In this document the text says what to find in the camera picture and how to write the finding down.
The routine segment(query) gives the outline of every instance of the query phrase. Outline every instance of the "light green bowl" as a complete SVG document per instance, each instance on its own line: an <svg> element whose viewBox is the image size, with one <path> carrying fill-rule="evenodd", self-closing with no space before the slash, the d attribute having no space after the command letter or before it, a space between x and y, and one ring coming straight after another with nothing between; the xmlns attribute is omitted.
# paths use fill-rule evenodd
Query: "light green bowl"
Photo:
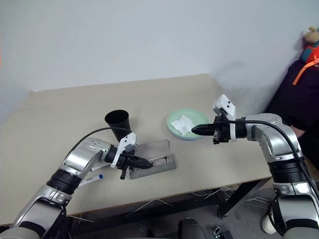
<svg viewBox="0 0 319 239"><path fill-rule="evenodd" d="M195 140L195 139L201 138L202 137L201 135L195 134L193 132L190 132L187 135L182 136L181 132L176 130L173 127L173 125L171 125L173 121L179 120L182 115L185 115L186 117L188 117L195 126L202 123L209 123L208 117L202 112L199 112L194 109L189 109L189 108L178 109L177 111L170 113L169 116L167 117L166 124L167 124L168 131L171 132L174 136L184 140Z"/></svg>

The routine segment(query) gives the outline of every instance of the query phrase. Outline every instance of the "white wall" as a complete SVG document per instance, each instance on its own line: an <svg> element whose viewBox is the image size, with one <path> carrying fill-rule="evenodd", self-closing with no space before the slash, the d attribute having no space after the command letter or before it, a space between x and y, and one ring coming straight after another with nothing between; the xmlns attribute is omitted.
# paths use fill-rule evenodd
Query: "white wall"
<svg viewBox="0 0 319 239"><path fill-rule="evenodd" d="M210 73L244 113L258 112L318 9L317 0L2 0L1 78L16 86L6 107L21 89Z"/></svg>

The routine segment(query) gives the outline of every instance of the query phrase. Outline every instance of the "tissue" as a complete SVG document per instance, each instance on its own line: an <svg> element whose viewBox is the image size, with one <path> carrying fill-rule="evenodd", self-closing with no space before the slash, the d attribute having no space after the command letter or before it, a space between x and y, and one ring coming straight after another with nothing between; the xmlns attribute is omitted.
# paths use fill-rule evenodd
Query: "tissue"
<svg viewBox="0 0 319 239"><path fill-rule="evenodd" d="M185 115L182 115L180 119L173 121L170 123L176 130L181 132L182 136L187 135L191 132L191 129L195 127L190 118Z"/></svg>

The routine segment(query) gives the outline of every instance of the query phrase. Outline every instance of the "table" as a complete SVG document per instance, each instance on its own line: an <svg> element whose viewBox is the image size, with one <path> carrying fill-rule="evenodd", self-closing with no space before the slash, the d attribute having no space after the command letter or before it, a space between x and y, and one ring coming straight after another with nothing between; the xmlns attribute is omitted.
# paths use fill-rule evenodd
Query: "table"
<svg viewBox="0 0 319 239"><path fill-rule="evenodd" d="M13 222L69 149L105 127L105 114L115 109L129 112L139 144L168 139L177 169L135 180L120 180L121 171L113 168L92 172L88 177L102 173L104 179L77 189L68 214L269 178L255 142L213 145L210 137L184 141L168 132L166 117L178 108L213 120L212 106L222 93L206 74L31 93L1 128L0 225ZM95 136L117 144L111 131Z"/></svg>

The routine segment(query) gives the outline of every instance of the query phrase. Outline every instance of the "floor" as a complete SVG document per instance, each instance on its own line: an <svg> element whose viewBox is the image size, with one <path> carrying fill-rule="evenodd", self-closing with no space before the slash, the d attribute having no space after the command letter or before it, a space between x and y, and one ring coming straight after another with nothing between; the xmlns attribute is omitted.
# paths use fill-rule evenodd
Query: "floor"
<svg viewBox="0 0 319 239"><path fill-rule="evenodd" d="M258 191L254 197L264 197L267 199L272 199L274 197L274 192L272 188L266 188ZM155 201L149 204L149 207L158 205L161 202ZM170 238L176 238L177 225L178 222L185 218L193 218L199 222L199 224L206 231L208 238L212 237L211 228L214 225L220 226L222 231L229 230L234 239L279 239L281 238L278 233L273 235L265 234L260 228L260 221L266 213L267 205L253 201L249 202L254 204L254 206L242 205L235 212L230 213L228 217L223 220L219 219L216 215L217 206L208 206L203 208L198 208L190 211L185 211L183 213L178 213L174 215L169 215L157 219L153 219L147 222L136 222L129 225L118 226L115 228L93 232L81 236L74 237L75 239L124 239L124 238L138 238L145 237L147 230L152 230L156 237L159 236L170 236ZM140 205L132 205L129 212L134 211L139 208ZM117 208L110 212L110 210L105 212L98 212L90 215L83 215L83 218L90 220L98 220L106 214L116 214L116 211L121 211L123 209Z"/></svg>

